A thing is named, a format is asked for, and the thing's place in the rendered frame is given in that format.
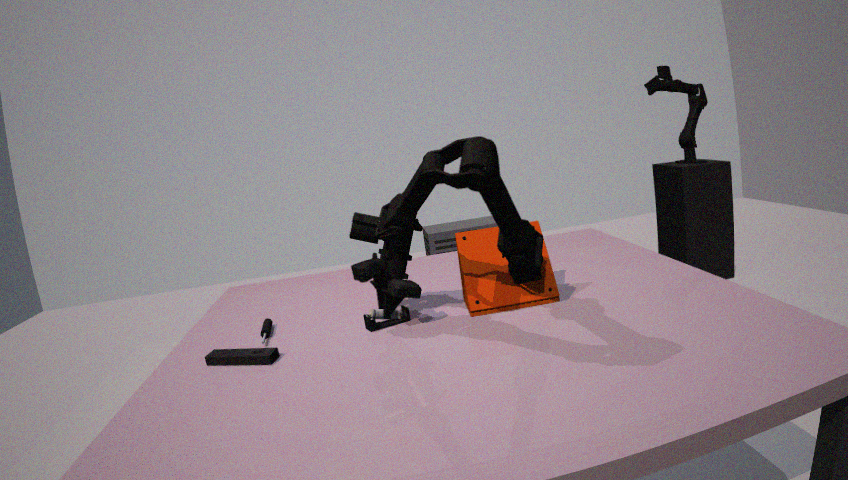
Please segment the white cylindrical battery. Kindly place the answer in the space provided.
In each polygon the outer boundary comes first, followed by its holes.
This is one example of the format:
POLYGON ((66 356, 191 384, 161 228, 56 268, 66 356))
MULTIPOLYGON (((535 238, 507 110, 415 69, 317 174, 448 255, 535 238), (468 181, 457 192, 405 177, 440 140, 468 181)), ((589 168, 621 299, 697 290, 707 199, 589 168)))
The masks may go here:
MULTIPOLYGON (((398 319, 398 310, 394 310, 388 319, 398 319)), ((371 319, 384 319, 383 309, 370 309, 369 315, 371 319)))

